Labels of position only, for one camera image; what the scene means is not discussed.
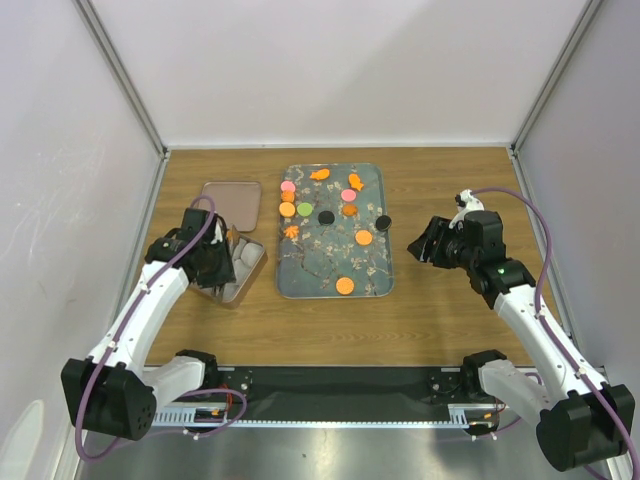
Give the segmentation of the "orange flower cookie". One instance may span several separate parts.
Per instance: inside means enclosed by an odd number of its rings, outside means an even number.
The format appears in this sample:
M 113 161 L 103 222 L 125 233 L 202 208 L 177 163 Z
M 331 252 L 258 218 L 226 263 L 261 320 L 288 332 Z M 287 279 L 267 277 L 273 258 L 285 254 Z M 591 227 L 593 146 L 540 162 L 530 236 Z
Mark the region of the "orange flower cookie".
M 283 234 L 288 239 L 291 239 L 291 240 L 297 239 L 299 236 L 299 227 L 297 225 L 287 226 L 284 229 Z

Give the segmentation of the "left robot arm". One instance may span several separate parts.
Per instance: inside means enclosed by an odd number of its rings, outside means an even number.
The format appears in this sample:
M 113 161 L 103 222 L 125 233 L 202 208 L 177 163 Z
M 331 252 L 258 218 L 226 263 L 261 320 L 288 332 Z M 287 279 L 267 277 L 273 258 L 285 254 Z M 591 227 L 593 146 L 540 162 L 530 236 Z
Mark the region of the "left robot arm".
M 181 350 L 147 372 L 144 364 L 177 300 L 192 286 L 218 290 L 235 278 L 227 226 L 217 213 L 190 207 L 179 227 L 148 248 L 140 278 L 105 337 L 85 359 L 70 359 L 61 381 L 76 432 L 139 440 L 157 410 L 191 393 L 220 388 L 214 355 Z

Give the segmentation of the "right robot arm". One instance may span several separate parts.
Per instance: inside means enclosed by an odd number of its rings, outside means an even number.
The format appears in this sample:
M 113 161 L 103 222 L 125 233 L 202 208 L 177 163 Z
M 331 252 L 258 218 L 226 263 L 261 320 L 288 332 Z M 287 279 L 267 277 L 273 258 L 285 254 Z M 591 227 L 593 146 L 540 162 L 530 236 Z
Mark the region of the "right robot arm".
M 630 438 L 633 395 L 624 385 L 610 385 L 566 337 L 529 270 L 508 257 L 498 213 L 435 216 L 407 250 L 420 262 L 463 269 L 472 289 L 514 331 L 541 378 L 531 380 L 496 350 L 481 352 L 463 360 L 460 388 L 467 399 L 504 401 L 534 428 L 540 450 L 558 471 L 624 454 L 639 464 Z

